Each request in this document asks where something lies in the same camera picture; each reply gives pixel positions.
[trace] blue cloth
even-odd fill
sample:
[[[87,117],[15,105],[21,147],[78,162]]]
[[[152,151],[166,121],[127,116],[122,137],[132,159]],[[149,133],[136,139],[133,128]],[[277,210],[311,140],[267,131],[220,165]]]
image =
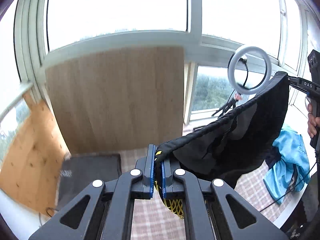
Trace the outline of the blue cloth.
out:
[[[310,166],[302,136],[288,125],[282,126],[280,135],[273,142],[273,146],[279,148],[281,159],[268,170],[263,181],[270,195],[274,200],[277,200],[287,191],[293,174],[293,165],[296,164],[298,171],[298,179],[295,183],[297,185],[296,191],[303,189],[304,183],[300,181],[308,174]],[[304,182],[306,184],[310,182],[309,174],[305,177]],[[283,199],[281,198],[277,202],[281,204]]]

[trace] plaid tablecloth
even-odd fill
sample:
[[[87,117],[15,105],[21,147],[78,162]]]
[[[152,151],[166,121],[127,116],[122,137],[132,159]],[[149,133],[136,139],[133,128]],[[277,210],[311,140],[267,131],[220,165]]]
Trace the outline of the plaid tablecloth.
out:
[[[131,151],[121,151],[122,172],[135,167],[136,160],[146,156],[147,148]],[[274,200],[270,196],[263,178],[268,171],[268,166],[263,163],[255,171],[241,176],[236,185],[238,192],[257,210],[261,210]],[[281,205],[274,204],[262,214],[273,222],[290,202],[292,196],[285,196]],[[162,203],[158,192],[155,190],[151,200],[136,200],[132,220],[132,240],[184,240],[184,220],[168,210]]]

